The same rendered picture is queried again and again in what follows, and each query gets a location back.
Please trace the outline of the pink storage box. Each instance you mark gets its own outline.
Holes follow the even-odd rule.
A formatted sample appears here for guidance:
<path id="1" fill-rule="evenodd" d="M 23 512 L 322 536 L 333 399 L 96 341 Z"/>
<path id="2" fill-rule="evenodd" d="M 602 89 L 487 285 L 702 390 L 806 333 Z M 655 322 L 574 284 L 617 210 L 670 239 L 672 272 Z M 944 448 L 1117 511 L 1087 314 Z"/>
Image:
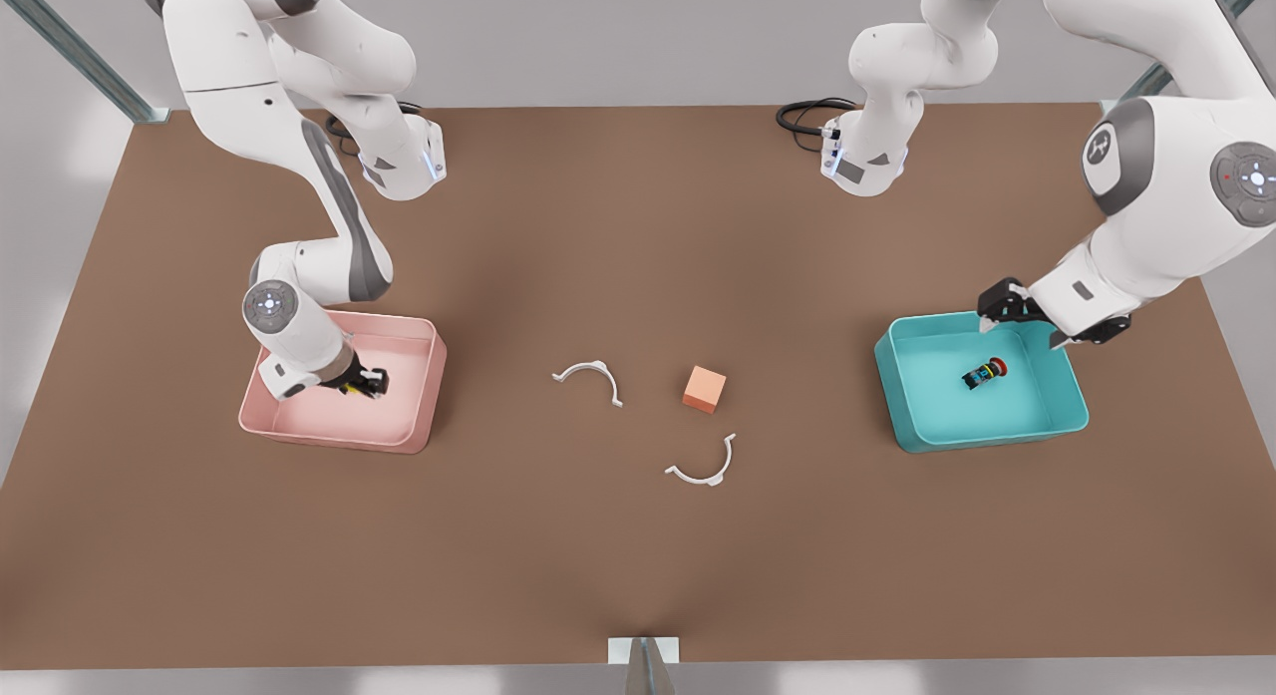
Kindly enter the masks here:
<path id="1" fill-rule="evenodd" d="M 311 386 L 288 400 L 276 400 L 260 374 L 251 374 L 239 411 L 240 427 L 286 444 L 419 453 L 427 445 L 447 363 L 441 335 L 424 318 L 345 310 L 330 316 L 353 335 L 361 363 L 387 369 L 387 395 L 373 400 Z"/>

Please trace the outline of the blue storage box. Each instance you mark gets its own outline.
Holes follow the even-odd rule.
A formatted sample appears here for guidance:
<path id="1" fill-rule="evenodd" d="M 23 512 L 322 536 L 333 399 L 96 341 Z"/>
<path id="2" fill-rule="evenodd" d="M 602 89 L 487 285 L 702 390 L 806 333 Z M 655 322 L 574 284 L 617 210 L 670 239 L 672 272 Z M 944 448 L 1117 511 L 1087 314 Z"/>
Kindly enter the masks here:
<path id="1" fill-rule="evenodd" d="M 900 318 L 874 355 L 896 441 L 907 453 L 1026 444 L 1088 426 L 1065 349 L 1049 349 L 1048 323 L 1004 323 L 979 332 L 967 312 Z M 975 390 L 963 374 L 998 357 L 1008 365 Z"/>

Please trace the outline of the orange cube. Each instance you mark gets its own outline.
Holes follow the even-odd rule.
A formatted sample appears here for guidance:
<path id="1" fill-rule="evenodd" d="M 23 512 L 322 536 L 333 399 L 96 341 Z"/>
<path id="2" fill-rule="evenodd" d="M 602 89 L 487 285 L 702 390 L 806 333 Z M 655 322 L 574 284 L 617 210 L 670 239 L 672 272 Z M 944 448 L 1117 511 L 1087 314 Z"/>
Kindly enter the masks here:
<path id="1" fill-rule="evenodd" d="M 684 389 L 681 403 L 695 411 L 715 414 L 726 383 L 723 374 L 695 365 Z"/>

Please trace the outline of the silver frame post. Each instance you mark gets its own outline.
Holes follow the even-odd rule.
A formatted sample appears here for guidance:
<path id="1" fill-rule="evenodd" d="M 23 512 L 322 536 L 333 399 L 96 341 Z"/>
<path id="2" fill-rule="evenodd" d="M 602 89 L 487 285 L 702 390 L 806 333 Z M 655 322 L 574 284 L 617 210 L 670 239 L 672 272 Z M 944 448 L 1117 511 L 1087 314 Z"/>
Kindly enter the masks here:
<path id="1" fill-rule="evenodd" d="M 45 0 L 1 0 L 34 31 L 46 45 L 68 60 L 111 105 L 131 122 L 168 122 L 168 108 L 154 108 L 108 62 L 97 54 Z"/>
<path id="2" fill-rule="evenodd" d="M 676 695 L 667 666 L 681 661 L 679 638 L 610 638 L 607 648 L 607 663 L 627 667 L 624 695 Z"/>
<path id="3" fill-rule="evenodd" d="M 1273 94 L 1276 94 L 1276 78 L 1270 77 L 1270 73 L 1258 55 L 1258 50 L 1252 45 L 1240 26 L 1242 14 L 1258 0 L 1216 1 L 1219 4 L 1219 9 L 1226 17 L 1238 41 L 1247 50 L 1250 62 L 1254 65 L 1257 71 L 1259 71 L 1259 77 L 1263 78 L 1263 82 L 1266 82 L 1268 91 L 1272 91 Z M 1124 94 L 1116 97 L 1115 99 L 1099 99 L 1099 106 L 1102 108 L 1102 113 L 1106 115 L 1108 112 L 1111 112 L 1111 108 L 1115 108 L 1116 105 L 1125 103 L 1125 99 L 1162 94 L 1162 92 L 1168 91 L 1168 87 L 1170 85 L 1174 85 L 1174 77 L 1171 77 L 1171 73 L 1168 71 L 1168 68 L 1165 68 L 1161 62 L 1154 62 L 1152 68 L 1148 68 L 1142 77 L 1131 83 L 1131 87 L 1124 92 Z"/>

